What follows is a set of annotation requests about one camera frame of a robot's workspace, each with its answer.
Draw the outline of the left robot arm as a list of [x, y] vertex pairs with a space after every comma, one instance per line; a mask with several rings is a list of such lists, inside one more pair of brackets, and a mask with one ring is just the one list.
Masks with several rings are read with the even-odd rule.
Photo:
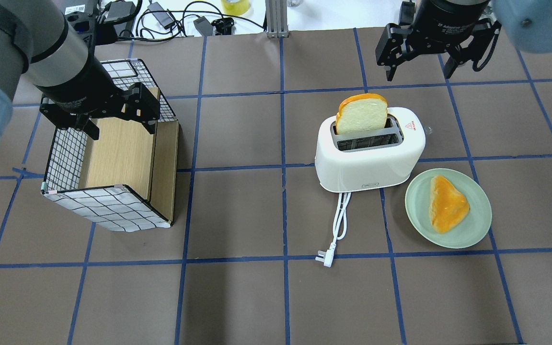
[[159, 100], [140, 82], [117, 87], [94, 56], [96, 45], [117, 41], [116, 25], [134, 17], [65, 14], [50, 0], [0, 0], [0, 138], [23, 74], [42, 92], [40, 111], [59, 130], [98, 140], [93, 120], [114, 117], [154, 135]]

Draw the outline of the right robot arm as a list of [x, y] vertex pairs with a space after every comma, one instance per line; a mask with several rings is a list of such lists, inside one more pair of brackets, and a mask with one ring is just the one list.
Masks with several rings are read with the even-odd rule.
[[552, 0], [408, 0], [398, 23], [383, 29], [375, 49], [392, 81], [397, 68], [418, 56], [446, 53], [443, 77], [472, 63], [476, 72], [492, 59], [500, 33], [515, 48], [552, 53]]

